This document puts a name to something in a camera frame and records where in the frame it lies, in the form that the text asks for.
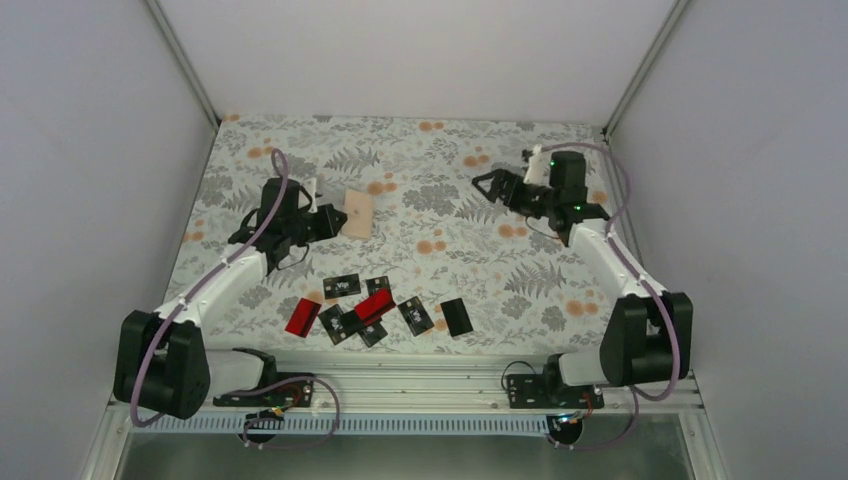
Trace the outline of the plain black card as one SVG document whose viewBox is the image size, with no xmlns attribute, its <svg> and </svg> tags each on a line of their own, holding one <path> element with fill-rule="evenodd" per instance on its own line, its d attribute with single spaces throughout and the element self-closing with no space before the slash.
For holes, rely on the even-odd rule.
<svg viewBox="0 0 848 480">
<path fill-rule="evenodd" d="M 474 331 L 471 319 L 461 298 L 448 300 L 440 304 L 449 334 L 459 337 Z"/>
</svg>

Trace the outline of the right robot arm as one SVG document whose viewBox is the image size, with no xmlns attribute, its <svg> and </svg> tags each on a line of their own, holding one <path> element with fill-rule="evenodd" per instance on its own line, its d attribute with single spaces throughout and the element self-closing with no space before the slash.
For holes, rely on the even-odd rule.
<svg viewBox="0 0 848 480">
<path fill-rule="evenodd" d="M 621 243 L 616 214 L 591 202 L 587 160 L 578 149 L 523 151 L 523 175 L 494 169 L 471 183 L 489 202 L 525 218 L 545 219 L 588 265 L 613 307 L 599 347 L 556 354 L 542 373 L 544 399 L 565 407 L 581 387 L 630 387 L 662 401 L 689 371 L 693 305 L 654 279 Z"/>
</svg>

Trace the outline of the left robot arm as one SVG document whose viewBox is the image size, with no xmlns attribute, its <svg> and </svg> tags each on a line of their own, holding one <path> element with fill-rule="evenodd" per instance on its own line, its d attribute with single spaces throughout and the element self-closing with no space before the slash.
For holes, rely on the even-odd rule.
<svg viewBox="0 0 848 480">
<path fill-rule="evenodd" d="M 156 418 L 178 419 L 224 396 L 270 402 L 279 382 L 274 357 L 249 347 L 212 349 L 205 336 L 292 248 L 339 235 L 347 214 L 316 198 L 312 186 L 268 180 L 259 207 L 243 218 L 214 267 L 154 311 L 132 311 L 121 325 L 113 396 Z"/>
</svg>

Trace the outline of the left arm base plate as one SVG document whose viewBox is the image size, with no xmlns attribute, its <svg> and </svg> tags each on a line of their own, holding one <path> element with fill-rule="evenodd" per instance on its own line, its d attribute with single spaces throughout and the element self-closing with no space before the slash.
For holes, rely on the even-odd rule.
<svg viewBox="0 0 848 480">
<path fill-rule="evenodd" d="M 315 376 L 310 373 L 280 373 L 275 380 L 248 391 L 223 394 L 212 399 L 216 407 L 271 409 L 306 408 L 311 405 Z"/>
</svg>

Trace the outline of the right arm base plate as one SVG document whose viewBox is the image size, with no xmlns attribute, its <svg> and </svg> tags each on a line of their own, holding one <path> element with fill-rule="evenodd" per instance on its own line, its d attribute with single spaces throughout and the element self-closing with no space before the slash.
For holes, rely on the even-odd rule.
<svg viewBox="0 0 848 480">
<path fill-rule="evenodd" d="M 591 386 L 566 386 L 549 382 L 541 374 L 510 374 L 504 386 L 512 409 L 601 409 L 602 394 Z"/>
</svg>

